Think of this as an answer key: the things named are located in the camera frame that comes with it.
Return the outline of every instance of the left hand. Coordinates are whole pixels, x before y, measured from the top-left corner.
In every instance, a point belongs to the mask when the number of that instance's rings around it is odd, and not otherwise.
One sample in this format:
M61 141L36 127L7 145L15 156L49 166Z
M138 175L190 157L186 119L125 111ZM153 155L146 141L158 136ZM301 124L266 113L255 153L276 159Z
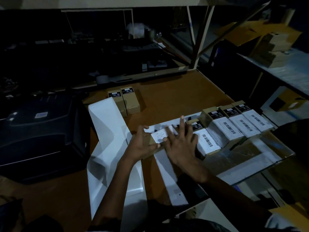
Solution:
M146 133L144 129L149 129L149 126L138 126L137 133L132 136L129 145L122 156L122 158L132 161L133 164L136 164L137 161L141 160L143 156L147 155L149 152L155 151L160 147L160 144L157 143L148 146L143 144L144 137L150 135L150 133Z

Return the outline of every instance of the barcode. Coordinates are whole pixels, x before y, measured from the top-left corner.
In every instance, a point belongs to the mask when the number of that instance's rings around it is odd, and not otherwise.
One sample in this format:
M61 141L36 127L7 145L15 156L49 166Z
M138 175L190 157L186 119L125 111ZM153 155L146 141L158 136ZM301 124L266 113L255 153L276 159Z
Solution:
M251 115L253 118L255 118L258 122L260 122L261 125L265 125L262 121L260 121L255 115Z
M232 132L232 134L236 134L236 132L226 122L223 122L223 124Z
M203 138L205 139L205 141L207 142L208 146L213 147L214 145L211 144L211 141L207 138L207 136L205 134L203 134Z
M249 131L253 131L250 127L249 127L249 125L247 125L246 123L245 123L245 121L243 121L243 120L239 120L243 125L245 125L245 127L247 128L247 129L249 129Z

